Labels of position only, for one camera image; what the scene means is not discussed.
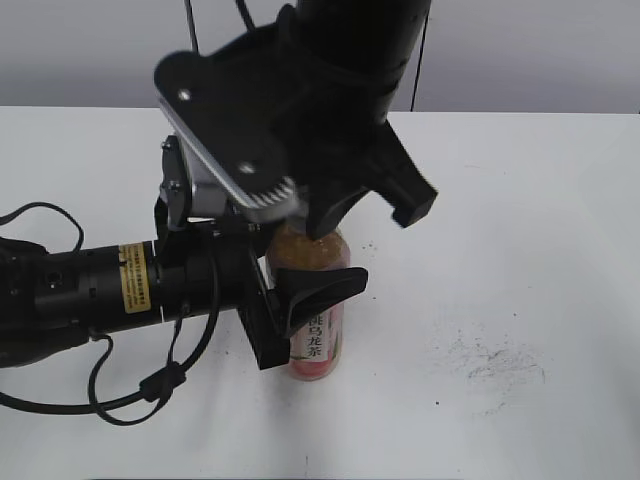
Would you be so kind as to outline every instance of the screw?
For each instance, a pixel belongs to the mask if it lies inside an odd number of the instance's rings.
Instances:
[[[254,167],[249,162],[242,162],[240,165],[238,165],[238,170],[240,170],[245,175],[252,175],[256,173],[256,167]]]
[[[188,102],[189,100],[191,100],[191,92],[186,88],[181,88],[180,90],[178,90],[178,98],[183,102]]]
[[[180,182],[178,182],[176,180],[170,180],[169,181],[169,191],[171,191],[171,192],[179,192],[181,188],[182,188],[182,185],[180,185]]]

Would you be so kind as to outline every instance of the wire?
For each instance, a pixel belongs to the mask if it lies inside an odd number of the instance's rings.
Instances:
[[[182,367],[185,369],[185,371],[193,367],[193,365],[200,359],[200,357],[206,350],[207,345],[209,345],[209,342],[211,341],[211,337],[213,337],[213,332],[216,328],[216,324],[218,323],[218,315],[220,314],[220,282],[218,281],[218,262],[216,261],[211,242],[208,242],[207,239],[205,239],[205,245],[209,250],[209,262],[211,263],[211,282],[213,284],[211,310],[209,311],[209,318],[207,318],[207,324],[204,327],[204,331],[202,332],[200,341],[193,349],[191,355],[189,355],[189,357],[182,364]]]
[[[418,93],[418,85],[420,82],[420,73],[422,72],[422,56],[424,55],[424,44],[427,38],[427,23],[429,23],[429,12],[424,19],[424,27],[422,27],[422,43],[420,44],[420,55],[418,56],[418,69],[416,70],[416,78],[413,83],[413,95],[411,96],[411,111],[416,106],[416,94]]]
[[[73,247],[73,250],[70,252],[71,255],[76,255],[80,251],[80,249],[82,248],[82,244],[84,243],[84,230],[82,230],[82,227],[80,226],[80,224],[76,221],[75,218],[71,216],[69,212],[67,212],[64,208],[54,205],[53,203],[49,203],[49,202],[27,203],[26,205],[23,205],[22,207],[18,208],[17,210],[14,210],[13,212],[7,215],[0,216],[0,226],[4,226],[13,222],[20,215],[22,215],[26,211],[31,210],[33,208],[48,208],[49,210],[58,212],[60,215],[64,216],[67,220],[69,220],[78,229],[78,240],[76,241],[76,245]]]
[[[174,338],[171,343],[172,345],[175,343],[176,336],[177,335],[174,334]],[[109,415],[107,413],[107,411],[104,409],[102,404],[98,401],[98,397],[96,394],[96,381],[98,380],[98,373],[100,372],[102,365],[104,365],[104,362],[107,361],[107,358],[109,358],[109,356],[111,355],[111,352],[113,351],[113,339],[109,335],[99,334],[94,336],[94,340],[106,340],[108,342],[108,347],[106,352],[102,354],[102,357],[100,357],[98,362],[95,364],[95,366],[91,370],[91,375],[89,375],[89,384],[87,386],[89,404],[93,408],[95,414],[98,415],[100,418],[102,418],[105,422],[110,423],[111,425],[116,425],[118,427],[129,427],[133,425],[138,425],[144,422],[145,420],[149,420],[156,413],[158,413],[171,398],[171,394],[173,392],[173,386],[171,385],[171,380],[169,376],[165,375],[165,378],[163,379],[163,382],[162,382],[162,393],[160,395],[160,398],[158,399],[158,402],[156,403],[156,406],[153,408],[153,410],[151,410],[151,412],[135,420],[120,420],[119,418],[115,418],[114,416]]]
[[[242,21],[244,22],[247,30],[252,32],[256,29],[256,24],[253,23],[253,19],[251,18],[251,13],[249,13],[249,9],[247,8],[247,4],[244,0],[236,0],[236,6],[238,7],[238,12],[240,12],[240,16],[242,17]]]
[[[136,392],[126,397],[121,397],[109,402],[102,402],[105,410],[115,410],[116,408],[127,407],[142,400],[142,394]],[[52,405],[48,403],[35,403],[27,400],[12,397],[5,393],[0,393],[0,405],[13,410],[20,410],[27,413],[38,413],[40,415],[90,415],[95,413],[91,405]]]
[[[76,246],[71,253],[76,254],[77,252],[79,252],[80,248],[82,248],[82,243],[84,241],[84,231],[82,230],[82,227],[78,224],[78,222],[76,222],[76,220],[68,212],[50,203],[34,202],[34,203],[24,205],[23,207],[20,207],[18,210],[8,215],[0,217],[0,226],[10,223],[22,213],[35,207],[44,207],[44,208],[49,208],[51,210],[55,210],[56,212],[64,215],[78,228],[78,232],[79,232],[78,242],[76,243]],[[55,404],[46,404],[46,403],[36,403],[36,402],[30,402],[27,400],[15,398],[10,395],[4,394],[2,392],[0,392],[0,405],[3,405],[8,408],[12,408],[14,410],[20,410],[27,413],[37,413],[37,414],[43,414],[43,415],[87,415],[87,414],[95,413],[106,422],[111,423],[113,425],[117,425],[117,426],[137,425],[139,423],[144,422],[145,420],[148,420],[153,415],[155,415],[160,409],[162,409],[162,407],[164,407],[167,404],[167,402],[171,398],[174,388],[182,384],[186,380],[186,376],[185,376],[186,372],[191,367],[193,367],[193,365],[200,359],[200,357],[206,350],[207,345],[211,341],[213,332],[215,330],[215,327],[218,321],[218,315],[220,313],[220,284],[218,282],[218,265],[216,262],[215,253],[213,251],[211,242],[207,240],[208,239],[205,238],[205,245],[208,249],[209,260],[211,263],[210,265],[211,278],[212,278],[212,284],[213,284],[211,310],[209,312],[207,324],[205,325],[205,329],[202,333],[202,336],[200,337],[198,344],[194,348],[191,355],[189,355],[189,357],[182,364],[178,364],[173,360],[173,353],[174,353],[176,341],[182,330],[183,319],[188,313],[188,305],[183,306],[180,312],[180,316],[176,321],[176,324],[174,327],[174,334],[171,339],[169,352],[167,354],[166,366],[159,372],[156,372],[151,377],[148,377],[147,379],[143,380],[143,382],[141,382],[140,384],[140,390],[138,392],[133,393],[131,395],[127,395],[126,397],[117,398],[115,400],[111,400],[108,402],[98,401],[97,394],[96,394],[97,377],[98,377],[98,373],[100,372],[100,369],[102,368],[106,360],[111,355],[111,352],[113,351],[113,339],[106,334],[95,334],[92,337],[94,340],[96,341],[106,340],[108,342],[108,346],[105,353],[100,357],[98,362],[96,362],[95,366],[91,370],[91,374],[89,376],[89,382],[87,386],[87,394],[89,397],[88,405],[55,405]],[[160,384],[159,394],[154,395],[153,389],[155,386],[157,386],[157,383],[154,383],[154,381],[157,381],[157,380],[161,380],[162,382]],[[158,400],[156,403],[156,406],[149,414],[136,420],[127,421],[127,420],[117,419],[107,413],[107,411],[109,410],[115,410],[118,408],[126,407],[142,399],[148,399],[148,396],[145,396],[145,393],[148,394],[149,391],[146,391],[146,392],[144,391],[145,383],[147,383],[147,386],[150,386],[151,388],[151,396],[154,399],[157,398]]]
[[[184,0],[184,9],[187,11],[187,26],[189,27],[189,38],[191,38],[191,48],[197,54],[200,54],[198,47],[198,37],[196,36],[196,22],[193,19],[193,8],[191,8],[191,0]]]

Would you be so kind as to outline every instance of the white wall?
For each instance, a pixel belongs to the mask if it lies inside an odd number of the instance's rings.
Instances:
[[[247,3],[260,25],[287,2]],[[233,0],[192,4],[203,53],[245,31]],[[0,105],[154,106],[156,63],[189,48],[182,0],[0,0]],[[394,109],[409,107],[416,67]]]
[[[640,110],[640,0],[433,0],[421,110]]]

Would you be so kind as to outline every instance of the white table surface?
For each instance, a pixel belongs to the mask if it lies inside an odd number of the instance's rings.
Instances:
[[[390,119],[441,194],[408,230],[375,195],[343,222],[371,280],[330,377],[258,372],[227,312],[146,424],[0,408],[2,477],[640,478],[640,116]],[[1,209],[59,203],[89,247],[152,239],[169,132],[156,110],[0,108]],[[47,212],[1,234],[75,242]],[[203,324],[188,322],[180,358]],[[171,332],[116,335],[100,396],[135,390]],[[84,403],[104,348],[3,370],[0,390]]]

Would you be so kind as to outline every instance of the plastic bottle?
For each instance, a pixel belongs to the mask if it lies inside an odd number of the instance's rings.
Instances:
[[[291,217],[276,232],[267,251],[269,275],[278,268],[291,270],[337,270],[350,264],[349,246],[334,231],[310,240],[304,217]],[[289,373],[300,380],[317,380],[333,371],[342,349],[342,317],[339,304],[313,318],[291,338]]]

